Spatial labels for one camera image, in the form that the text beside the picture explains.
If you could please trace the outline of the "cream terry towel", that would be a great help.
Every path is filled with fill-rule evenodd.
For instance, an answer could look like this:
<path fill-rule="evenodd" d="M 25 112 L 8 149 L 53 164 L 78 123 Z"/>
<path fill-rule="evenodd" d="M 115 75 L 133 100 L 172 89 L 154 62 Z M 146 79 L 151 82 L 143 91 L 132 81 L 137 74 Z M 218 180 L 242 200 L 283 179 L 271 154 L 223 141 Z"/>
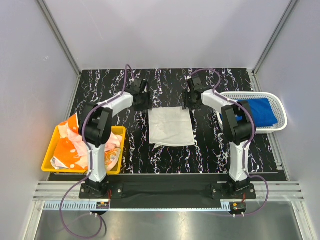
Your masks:
<path fill-rule="evenodd" d="M 149 143 L 165 147 L 195 145 L 189 109 L 159 107 L 148 111 Z"/>

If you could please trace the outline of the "blue towel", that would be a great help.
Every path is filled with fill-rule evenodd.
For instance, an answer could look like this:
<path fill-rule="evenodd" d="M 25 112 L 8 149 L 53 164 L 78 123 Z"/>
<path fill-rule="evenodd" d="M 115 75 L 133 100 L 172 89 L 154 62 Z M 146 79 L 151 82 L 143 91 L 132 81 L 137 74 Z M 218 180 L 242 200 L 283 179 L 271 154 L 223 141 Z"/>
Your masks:
<path fill-rule="evenodd" d="M 267 98 L 247 99 L 257 128 L 273 127 L 278 120 Z"/>

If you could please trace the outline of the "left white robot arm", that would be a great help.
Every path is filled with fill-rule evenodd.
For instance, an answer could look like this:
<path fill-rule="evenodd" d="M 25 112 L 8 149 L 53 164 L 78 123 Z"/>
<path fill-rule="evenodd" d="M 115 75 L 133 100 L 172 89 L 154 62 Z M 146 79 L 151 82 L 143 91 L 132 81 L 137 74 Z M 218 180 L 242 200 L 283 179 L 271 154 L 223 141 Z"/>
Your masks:
<path fill-rule="evenodd" d="M 88 169 L 81 194 L 103 198 L 110 192 L 105 168 L 105 146 L 112 133 L 112 119 L 123 110 L 152 109 L 148 81 L 136 78 L 124 91 L 99 103 L 89 103 L 79 122 L 79 135 L 87 149 Z"/>

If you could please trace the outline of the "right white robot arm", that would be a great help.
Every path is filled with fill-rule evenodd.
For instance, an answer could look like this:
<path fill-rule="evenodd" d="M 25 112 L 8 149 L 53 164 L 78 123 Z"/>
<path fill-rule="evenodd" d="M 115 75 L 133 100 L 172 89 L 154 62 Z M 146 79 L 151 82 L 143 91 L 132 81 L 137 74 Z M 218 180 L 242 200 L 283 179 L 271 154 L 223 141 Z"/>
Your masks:
<path fill-rule="evenodd" d="M 250 186 L 249 148 L 256 132 L 250 105 L 246 100 L 232 100 L 205 86 L 198 76 L 189 76 L 186 82 L 188 89 L 182 91 L 184 109 L 197 110 L 207 106 L 222 115 L 222 131 L 230 146 L 228 180 L 222 191 L 232 198 L 239 198 Z"/>

